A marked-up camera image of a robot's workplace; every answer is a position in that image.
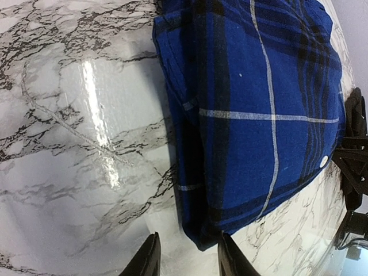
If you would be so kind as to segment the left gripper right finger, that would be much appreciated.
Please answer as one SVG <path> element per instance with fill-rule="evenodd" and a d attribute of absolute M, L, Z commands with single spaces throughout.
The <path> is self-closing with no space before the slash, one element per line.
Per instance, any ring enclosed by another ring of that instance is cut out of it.
<path fill-rule="evenodd" d="M 260 276 L 229 234 L 221 234 L 217 252 L 221 276 Z"/>

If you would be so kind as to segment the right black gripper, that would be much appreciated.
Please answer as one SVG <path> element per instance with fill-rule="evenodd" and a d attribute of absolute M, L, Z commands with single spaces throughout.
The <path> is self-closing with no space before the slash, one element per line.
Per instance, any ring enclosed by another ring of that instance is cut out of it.
<path fill-rule="evenodd" d="M 356 87 L 344 103 L 345 135 L 333 153 L 332 160 L 340 168 L 341 189 L 348 210 L 356 210 L 367 194 L 367 116 L 365 99 Z"/>

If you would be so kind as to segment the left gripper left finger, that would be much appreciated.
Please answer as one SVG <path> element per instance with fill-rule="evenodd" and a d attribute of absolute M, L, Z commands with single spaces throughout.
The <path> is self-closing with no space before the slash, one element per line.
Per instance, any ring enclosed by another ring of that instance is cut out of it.
<path fill-rule="evenodd" d="M 159 276 L 161 244 L 157 232 L 150 234 L 119 276 Z"/>

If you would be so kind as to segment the blue plaid long sleeve shirt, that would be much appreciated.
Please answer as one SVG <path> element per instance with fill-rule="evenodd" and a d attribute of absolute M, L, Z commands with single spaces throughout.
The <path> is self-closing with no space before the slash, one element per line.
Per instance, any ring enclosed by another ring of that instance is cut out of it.
<path fill-rule="evenodd" d="M 346 122 L 320 1 L 161 1 L 152 38 L 176 138 L 182 227 L 217 244 L 309 185 Z"/>

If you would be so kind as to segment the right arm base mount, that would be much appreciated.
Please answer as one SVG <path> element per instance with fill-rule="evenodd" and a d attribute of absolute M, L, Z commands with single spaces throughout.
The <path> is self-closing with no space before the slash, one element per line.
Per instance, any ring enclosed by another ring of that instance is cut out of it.
<path fill-rule="evenodd" d="M 362 250 L 367 250 L 367 213 L 348 211 L 338 228 L 334 247 L 347 250 L 346 257 L 360 260 Z"/>

